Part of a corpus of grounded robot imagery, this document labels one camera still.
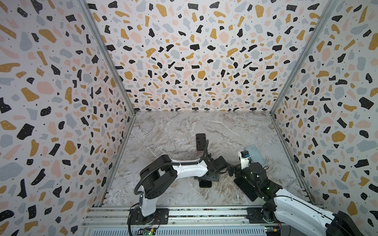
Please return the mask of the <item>light blue phone case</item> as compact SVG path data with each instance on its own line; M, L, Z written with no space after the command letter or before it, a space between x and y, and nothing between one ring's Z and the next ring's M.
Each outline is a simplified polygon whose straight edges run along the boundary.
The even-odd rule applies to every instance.
M245 150L249 153L250 160L253 163L259 163L263 167L266 164L266 161L263 159L262 155L258 151L257 147L255 145L250 145L245 147Z

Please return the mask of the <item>black phone case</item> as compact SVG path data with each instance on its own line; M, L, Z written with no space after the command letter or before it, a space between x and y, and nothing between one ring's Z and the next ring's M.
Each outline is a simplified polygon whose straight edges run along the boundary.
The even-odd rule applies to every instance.
M212 182L211 181L199 181L200 188L211 188Z

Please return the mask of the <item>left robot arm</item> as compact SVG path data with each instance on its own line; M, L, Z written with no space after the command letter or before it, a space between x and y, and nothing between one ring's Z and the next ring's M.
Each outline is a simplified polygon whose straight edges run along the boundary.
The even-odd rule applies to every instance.
M198 160L178 161L162 155L140 172L140 181L134 188L139 196L139 209L143 217L155 214L157 200L175 180L195 178L201 187L219 181L219 175L228 172L228 163L222 156L213 159L204 154Z

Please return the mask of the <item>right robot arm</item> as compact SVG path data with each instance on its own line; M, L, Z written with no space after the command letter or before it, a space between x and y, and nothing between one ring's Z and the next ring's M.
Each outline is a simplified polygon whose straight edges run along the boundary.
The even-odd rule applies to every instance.
M234 182L250 200L265 201L261 215L268 223L285 223L307 236L362 235L348 214L333 213L297 198L269 180L260 163L254 162L245 168L232 167L229 175L235 176Z

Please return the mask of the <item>right circuit board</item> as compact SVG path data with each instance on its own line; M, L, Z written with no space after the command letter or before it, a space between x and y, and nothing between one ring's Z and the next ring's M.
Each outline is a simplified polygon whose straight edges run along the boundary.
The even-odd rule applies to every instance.
M264 227L267 236L281 236L281 228L279 226Z

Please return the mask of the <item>circuit board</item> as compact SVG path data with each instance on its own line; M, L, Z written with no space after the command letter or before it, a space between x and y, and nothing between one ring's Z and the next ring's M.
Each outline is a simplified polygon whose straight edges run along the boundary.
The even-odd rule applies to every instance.
M137 236L154 236L156 234L156 228L140 228L136 231Z
M281 228L279 226L264 227L267 236L281 236Z

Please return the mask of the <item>left circuit board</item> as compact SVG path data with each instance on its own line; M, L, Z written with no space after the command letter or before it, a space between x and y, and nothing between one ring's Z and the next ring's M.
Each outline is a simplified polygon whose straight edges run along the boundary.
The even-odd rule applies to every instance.
M136 231L137 236L154 236L156 234L156 228L140 228Z

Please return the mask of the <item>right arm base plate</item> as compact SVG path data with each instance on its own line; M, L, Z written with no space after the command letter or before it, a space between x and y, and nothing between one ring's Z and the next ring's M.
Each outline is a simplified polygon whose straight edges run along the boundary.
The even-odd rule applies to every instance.
M250 224L279 223L279 220L274 215L274 211L266 207L248 207L246 218Z

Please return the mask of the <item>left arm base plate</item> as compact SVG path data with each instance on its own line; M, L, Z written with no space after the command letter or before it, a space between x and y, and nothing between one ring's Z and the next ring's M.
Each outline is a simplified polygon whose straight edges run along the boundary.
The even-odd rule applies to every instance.
M168 208L158 208L153 214L149 216L143 216L141 209L139 207L136 207L131 210L127 223L128 225L167 225L168 217Z

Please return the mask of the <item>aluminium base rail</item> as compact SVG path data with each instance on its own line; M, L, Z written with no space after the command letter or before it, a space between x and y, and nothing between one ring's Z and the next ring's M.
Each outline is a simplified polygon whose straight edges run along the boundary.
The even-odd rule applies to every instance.
M94 207L83 223L81 236L136 236L140 228L156 228L155 236L266 236L264 227L279 226L281 236L306 236L285 223L250 224L248 207L260 206L163 206L167 225L128 225L129 206Z

